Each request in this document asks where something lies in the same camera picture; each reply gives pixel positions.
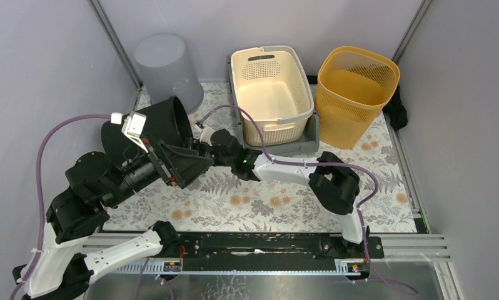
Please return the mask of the black ribbed plastic bin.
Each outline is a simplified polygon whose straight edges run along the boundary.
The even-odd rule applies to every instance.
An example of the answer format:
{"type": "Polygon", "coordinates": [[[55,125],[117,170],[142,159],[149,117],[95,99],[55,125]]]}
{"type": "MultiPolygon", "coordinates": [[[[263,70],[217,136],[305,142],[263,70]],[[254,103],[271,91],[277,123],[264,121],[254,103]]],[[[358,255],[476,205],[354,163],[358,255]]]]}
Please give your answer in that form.
{"type": "MultiPolygon", "coordinates": [[[[138,112],[146,116],[142,134],[152,143],[162,140],[172,146],[183,147],[186,140],[193,137],[188,115],[176,96],[140,109],[138,112]]],[[[121,167],[128,160],[140,157],[143,153],[139,146],[124,136],[120,125],[109,121],[101,127],[101,142],[104,152],[117,167],[121,167]]]]}

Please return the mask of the large grey plastic bin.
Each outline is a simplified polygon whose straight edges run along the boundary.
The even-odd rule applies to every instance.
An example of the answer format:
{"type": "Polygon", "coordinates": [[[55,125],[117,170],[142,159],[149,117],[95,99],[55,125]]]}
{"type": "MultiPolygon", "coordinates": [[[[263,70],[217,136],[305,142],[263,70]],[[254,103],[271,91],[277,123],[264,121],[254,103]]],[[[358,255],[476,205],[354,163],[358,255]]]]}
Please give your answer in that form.
{"type": "Polygon", "coordinates": [[[197,110],[204,98],[184,40],[174,34],[155,34],[136,47],[134,60],[152,104],[176,96],[186,113],[197,110]]]}

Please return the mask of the yellow perforated plastic basket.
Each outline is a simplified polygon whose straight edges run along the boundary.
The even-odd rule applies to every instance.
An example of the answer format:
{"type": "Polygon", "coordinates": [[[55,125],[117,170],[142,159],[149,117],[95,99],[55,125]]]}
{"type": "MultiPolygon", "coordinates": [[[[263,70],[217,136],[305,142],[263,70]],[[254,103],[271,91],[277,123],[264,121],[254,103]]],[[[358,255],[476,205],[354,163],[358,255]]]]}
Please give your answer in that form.
{"type": "Polygon", "coordinates": [[[354,46],[329,53],[317,75],[320,140],[351,149],[393,97],[400,81],[391,59],[354,46]]]}

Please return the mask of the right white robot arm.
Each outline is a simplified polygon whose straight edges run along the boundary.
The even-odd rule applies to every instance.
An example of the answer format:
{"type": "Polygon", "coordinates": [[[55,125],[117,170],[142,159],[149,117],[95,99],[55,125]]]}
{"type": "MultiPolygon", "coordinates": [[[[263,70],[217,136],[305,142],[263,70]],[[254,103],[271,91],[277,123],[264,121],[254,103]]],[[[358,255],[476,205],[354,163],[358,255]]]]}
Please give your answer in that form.
{"type": "Polygon", "coordinates": [[[212,159],[214,166],[229,167],[240,180],[284,181],[309,187],[323,208],[337,216],[344,252],[357,258],[368,249],[365,224],[358,212],[359,169],[335,154],[325,151],[309,159],[270,155],[243,147],[225,129],[206,128],[200,138],[187,143],[201,157],[212,159]]]}

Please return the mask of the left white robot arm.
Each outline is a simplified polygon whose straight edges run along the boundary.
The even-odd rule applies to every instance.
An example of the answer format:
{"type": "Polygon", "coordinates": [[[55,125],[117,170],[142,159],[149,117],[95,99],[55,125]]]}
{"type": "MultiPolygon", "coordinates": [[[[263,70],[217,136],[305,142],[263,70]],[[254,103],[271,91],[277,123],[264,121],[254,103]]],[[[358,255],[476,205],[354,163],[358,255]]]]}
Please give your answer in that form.
{"type": "Polygon", "coordinates": [[[144,153],[121,163],[104,152],[81,156],[65,173],[68,188],[51,201],[44,215],[30,262],[13,269],[24,299],[77,299],[99,278],[125,264],[178,254],[179,236],[168,221],[157,221],[139,237],[101,252],[83,254],[81,250],[109,220],[109,208],[158,179],[184,188],[213,164],[213,158],[198,150],[162,141],[149,142],[144,153]]]}

